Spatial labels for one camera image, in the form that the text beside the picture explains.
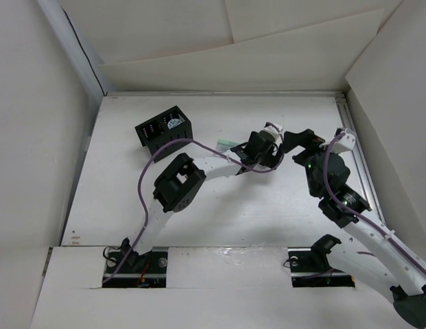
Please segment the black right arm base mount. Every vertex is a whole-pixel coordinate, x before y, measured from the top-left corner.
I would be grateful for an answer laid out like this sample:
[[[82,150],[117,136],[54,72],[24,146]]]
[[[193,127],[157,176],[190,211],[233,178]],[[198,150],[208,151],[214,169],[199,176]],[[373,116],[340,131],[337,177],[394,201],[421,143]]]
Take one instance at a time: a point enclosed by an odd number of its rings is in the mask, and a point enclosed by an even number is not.
[[[283,267],[290,270],[293,288],[355,288],[352,276],[333,268],[327,256],[342,242],[326,234],[310,247],[289,247]]]

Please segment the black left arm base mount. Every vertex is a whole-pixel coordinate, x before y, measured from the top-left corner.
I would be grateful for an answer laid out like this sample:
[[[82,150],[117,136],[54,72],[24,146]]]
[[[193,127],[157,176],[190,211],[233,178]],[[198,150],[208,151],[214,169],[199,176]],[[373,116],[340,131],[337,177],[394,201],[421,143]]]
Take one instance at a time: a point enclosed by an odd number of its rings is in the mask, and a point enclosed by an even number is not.
[[[116,271],[123,259],[119,247],[105,247],[102,252],[105,267],[102,277],[103,288],[161,289],[167,285],[168,249],[154,248],[143,255],[131,252],[128,259]]]

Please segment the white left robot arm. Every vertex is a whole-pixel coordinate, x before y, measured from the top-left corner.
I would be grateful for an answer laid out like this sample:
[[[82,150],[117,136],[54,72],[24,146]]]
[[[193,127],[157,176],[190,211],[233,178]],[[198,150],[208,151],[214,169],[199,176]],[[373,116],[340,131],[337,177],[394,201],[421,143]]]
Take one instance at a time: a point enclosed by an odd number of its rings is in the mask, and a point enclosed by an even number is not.
[[[209,180],[229,178],[247,172],[269,173],[282,162],[282,129],[270,123],[259,132],[252,132],[247,142],[221,153],[193,139],[182,138],[162,146],[158,153],[169,146],[191,143],[211,152],[213,155],[192,158],[186,153],[178,154],[155,179],[152,200],[145,203],[142,182],[151,165],[148,161],[143,168],[137,192],[144,210],[144,222],[130,242],[130,249],[122,256],[122,263],[130,271],[142,270],[146,253],[152,250],[154,242],[175,213],[186,209],[195,199],[201,186]]]

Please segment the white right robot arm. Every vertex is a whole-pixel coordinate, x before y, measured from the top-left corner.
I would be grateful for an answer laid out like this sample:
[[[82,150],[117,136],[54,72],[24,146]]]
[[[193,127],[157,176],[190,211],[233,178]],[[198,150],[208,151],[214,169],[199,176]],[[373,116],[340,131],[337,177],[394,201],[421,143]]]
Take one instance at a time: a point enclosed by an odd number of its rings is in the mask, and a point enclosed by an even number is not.
[[[319,199],[323,215],[372,254],[362,258],[326,234],[310,247],[310,261],[316,269],[339,269],[361,280],[384,296],[409,325],[426,328],[426,262],[384,223],[364,216],[370,204],[346,183],[351,171],[341,157],[355,144],[347,128],[338,129],[330,143],[313,130],[284,133],[283,153],[303,148],[293,160],[305,168],[309,194]]]

